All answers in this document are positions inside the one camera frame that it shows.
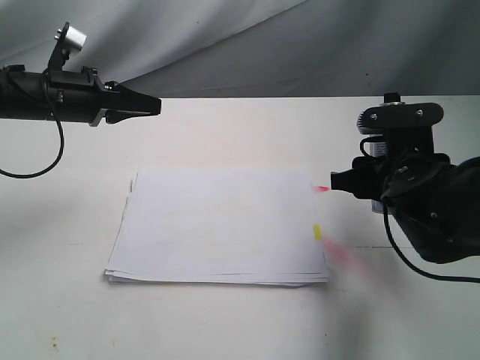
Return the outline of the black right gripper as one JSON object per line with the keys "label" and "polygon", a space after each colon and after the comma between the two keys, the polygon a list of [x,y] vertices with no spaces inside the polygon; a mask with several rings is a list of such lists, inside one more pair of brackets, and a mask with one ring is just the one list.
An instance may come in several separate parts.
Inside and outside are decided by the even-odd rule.
{"label": "black right gripper", "polygon": [[357,120],[364,135],[380,135],[388,156],[356,157],[352,168],[330,175],[331,189],[360,200],[425,201],[450,157],[434,153],[432,127],[444,116],[437,103],[386,103],[366,109]]}

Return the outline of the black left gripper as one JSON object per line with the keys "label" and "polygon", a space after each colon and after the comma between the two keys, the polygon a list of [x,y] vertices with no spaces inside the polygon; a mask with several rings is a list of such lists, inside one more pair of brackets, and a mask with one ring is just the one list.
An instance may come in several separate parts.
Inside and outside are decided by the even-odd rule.
{"label": "black left gripper", "polygon": [[161,113],[161,99],[131,90],[118,82],[103,84],[98,70],[82,67],[80,72],[50,70],[46,75],[48,98],[61,122],[96,127],[105,112],[107,124]]}

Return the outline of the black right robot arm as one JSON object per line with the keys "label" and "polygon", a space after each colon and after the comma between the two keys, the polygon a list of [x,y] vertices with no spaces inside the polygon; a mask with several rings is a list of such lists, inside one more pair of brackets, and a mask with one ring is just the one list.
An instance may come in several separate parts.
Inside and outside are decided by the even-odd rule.
{"label": "black right robot arm", "polygon": [[479,255],[479,159],[454,165],[434,151],[432,127],[443,116],[437,103],[366,109],[362,141],[385,143],[385,154],[363,154],[331,174],[331,189],[381,202],[421,258],[437,264]]}

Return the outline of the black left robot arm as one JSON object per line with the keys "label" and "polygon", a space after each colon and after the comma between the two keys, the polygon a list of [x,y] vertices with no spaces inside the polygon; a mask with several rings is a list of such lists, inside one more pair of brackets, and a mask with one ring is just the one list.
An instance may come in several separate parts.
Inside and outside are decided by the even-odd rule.
{"label": "black left robot arm", "polygon": [[109,81],[98,71],[83,67],[80,72],[27,72],[22,64],[1,69],[1,118],[53,121],[97,126],[134,117],[157,116],[161,99],[133,91]]}

